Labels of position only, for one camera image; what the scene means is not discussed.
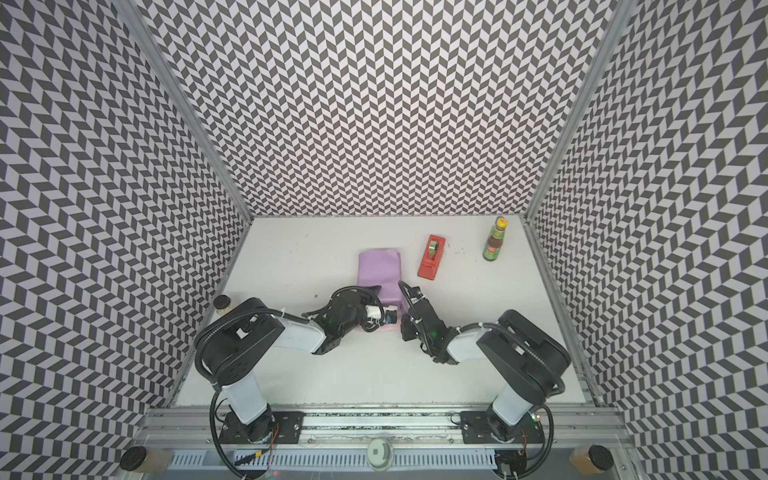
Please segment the pink wrapping paper sheet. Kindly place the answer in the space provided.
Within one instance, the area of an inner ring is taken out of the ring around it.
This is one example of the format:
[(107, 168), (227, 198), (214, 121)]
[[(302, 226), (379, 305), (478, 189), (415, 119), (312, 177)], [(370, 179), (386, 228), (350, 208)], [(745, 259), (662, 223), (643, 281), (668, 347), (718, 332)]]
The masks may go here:
[(406, 309), (398, 283), (402, 280), (401, 256), (396, 249), (372, 249), (359, 254), (357, 284), (362, 287), (380, 286), (378, 298), (385, 309), (394, 307), (395, 323), (387, 324), (378, 332), (395, 332), (397, 321)]

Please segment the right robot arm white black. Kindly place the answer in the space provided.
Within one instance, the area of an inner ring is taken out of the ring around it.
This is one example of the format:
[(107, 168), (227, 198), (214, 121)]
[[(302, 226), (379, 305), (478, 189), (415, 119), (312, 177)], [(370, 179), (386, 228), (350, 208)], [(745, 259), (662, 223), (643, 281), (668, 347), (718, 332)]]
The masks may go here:
[(536, 407), (565, 392), (562, 376), (571, 365), (570, 354), (519, 312), (509, 309), (495, 322), (449, 327), (419, 287), (403, 281), (398, 287), (421, 349), (433, 362), (486, 360), (505, 381), (486, 411), (486, 430), (494, 440), (515, 439)]

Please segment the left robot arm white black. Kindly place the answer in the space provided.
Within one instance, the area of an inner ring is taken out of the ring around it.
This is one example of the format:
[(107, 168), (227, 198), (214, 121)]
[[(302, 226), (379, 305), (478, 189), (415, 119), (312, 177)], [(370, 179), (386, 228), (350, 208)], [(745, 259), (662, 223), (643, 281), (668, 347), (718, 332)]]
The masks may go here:
[(226, 423), (244, 429), (251, 443), (265, 443), (277, 421), (263, 397), (254, 369), (272, 348), (324, 355), (357, 327), (374, 332), (385, 319), (379, 285), (346, 286), (323, 307), (300, 316), (250, 298), (196, 336), (195, 368), (229, 402)]

